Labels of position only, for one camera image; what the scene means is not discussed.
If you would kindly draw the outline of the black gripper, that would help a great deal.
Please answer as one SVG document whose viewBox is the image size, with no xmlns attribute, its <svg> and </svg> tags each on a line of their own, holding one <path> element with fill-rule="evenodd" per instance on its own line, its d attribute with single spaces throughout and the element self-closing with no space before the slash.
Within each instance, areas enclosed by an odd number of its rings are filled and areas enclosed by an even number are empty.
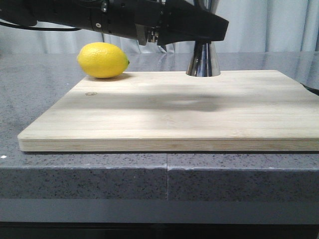
<svg viewBox="0 0 319 239">
<path fill-rule="evenodd" d="M 137 40 L 140 45 L 183 41 L 223 41 L 229 21 L 211 12 L 204 1 L 91 0 L 93 30 Z"/>
</svg>

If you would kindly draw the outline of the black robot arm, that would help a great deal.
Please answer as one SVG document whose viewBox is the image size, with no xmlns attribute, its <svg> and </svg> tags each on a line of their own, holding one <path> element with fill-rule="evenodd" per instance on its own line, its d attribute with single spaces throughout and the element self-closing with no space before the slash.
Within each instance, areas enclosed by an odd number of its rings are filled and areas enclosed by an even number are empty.
<svg viewBox="0 0 319 239">
<path fill-rule="evenodd" d="M 185 0 L 2 0 L 0 17 L 17 27 L 50 22 L 134 39 L 140 45 L 222 41 L 229 24 Z"/>
</svg>

